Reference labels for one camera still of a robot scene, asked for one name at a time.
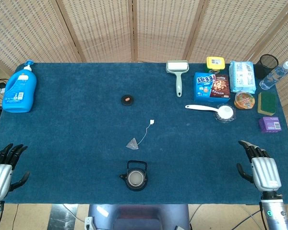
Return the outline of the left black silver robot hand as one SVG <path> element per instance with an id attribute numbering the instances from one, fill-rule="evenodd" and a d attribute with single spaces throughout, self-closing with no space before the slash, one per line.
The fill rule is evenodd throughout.
<path id="1" fill-rule="evenodd" d="M 0 201 L 2 201 L 9 192 L 23 186 L 29 178 L 30 172 L 26 172 L 20 181 L 11 183 L 13 171 L 21 156 L 27 149 L 23 144 L 14 146 L 8 144 L 0 150 Z"/>

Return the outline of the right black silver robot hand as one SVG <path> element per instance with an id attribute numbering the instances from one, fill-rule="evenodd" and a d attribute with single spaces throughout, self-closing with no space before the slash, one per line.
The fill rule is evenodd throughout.
<path id="1" fill-rule="evenodd" d="M 252 169 L 252 175 L 248 175 L 242 165 L 237 163 L 240 176 L 254 184 L 260 192 L 277 191 L 281 187 L 281 181 L 274 158 L 266 150 L 245 140 L 238 143 L 244 147 Z"/>

